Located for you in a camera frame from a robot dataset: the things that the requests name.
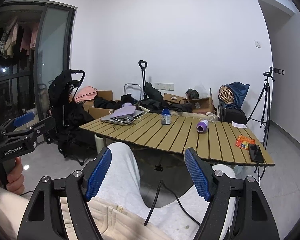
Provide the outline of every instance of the orange packet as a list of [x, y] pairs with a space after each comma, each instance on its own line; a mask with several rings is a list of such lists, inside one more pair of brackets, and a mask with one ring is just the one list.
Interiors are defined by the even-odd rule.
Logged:
[[240, 147], [242, 149], [248, 150], [248, 144], [249, 143], [254, 144], [255, 140], [247, 138], [247, 137], [244, 137], [242, 135], [239, 135], [239, 137], [237, 139], [237, 143], [235, 145], [237, 145], [238, 147]]

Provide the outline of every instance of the slatted tabletop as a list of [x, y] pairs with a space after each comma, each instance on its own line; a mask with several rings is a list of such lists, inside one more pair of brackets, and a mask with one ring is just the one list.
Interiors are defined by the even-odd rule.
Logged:
[[170, 125], [161, 124], [160, 114], [147, 113], [129, 125], [112, 125], [99, 119], [80, 126], [101, 137], [115, 141], [134, 143], [162, 151], [183, 154], [194, 148], [200, 158], [216, 163], [256, 166], [250, 160], [248, 150], [235, 145], [239, 135], [255, 139], [260, 146], [265, 163], [260, 166], [274, 166], [268, 152], [250, 129], [233, 127], [227, 122], [209, 123], [208, 132], [199, 134], [197, 118], [171, 116]]

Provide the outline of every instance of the woven bamboo ball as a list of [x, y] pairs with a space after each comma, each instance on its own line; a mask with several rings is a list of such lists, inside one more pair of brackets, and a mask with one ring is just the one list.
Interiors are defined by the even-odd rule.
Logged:
[[226, 104], [233, 103], [233, 93], [228, 87], [220, 87], [219, 89], [219, 97]]

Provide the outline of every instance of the box label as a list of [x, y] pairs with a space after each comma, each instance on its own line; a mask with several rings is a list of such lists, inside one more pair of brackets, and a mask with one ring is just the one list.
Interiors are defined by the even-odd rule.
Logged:
[[199, 109], [199, 108], [200, 108], [199, 102], [196, 102], [196, 103], [194, 104], [194, 106], [195, 106], [196, 109]]

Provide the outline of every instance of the black stroller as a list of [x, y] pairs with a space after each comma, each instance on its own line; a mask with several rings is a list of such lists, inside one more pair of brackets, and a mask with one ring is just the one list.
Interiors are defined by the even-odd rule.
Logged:
[[[80, 80], [72, 80], [72, 74], [81, 73]], [[95, 139], [93, 134], [79, 129], [80, 125], [90, 122], [93, 117], [87, 113], [82, 103], [70, 101], [70, 95], [76, 89], [77, 93], [81, 86], [85, 73], [83, 70], [64, 70], [51, 83], [49, 93], [49, 115], [56, 120], [56, 132], [50, 136], [58, 141], [58, 150], [63, 156], [75, 159], [84, 165], [88, 150], [95, 150]], [[86, 153], [84, 160], [80, 161], [74, 152]]]

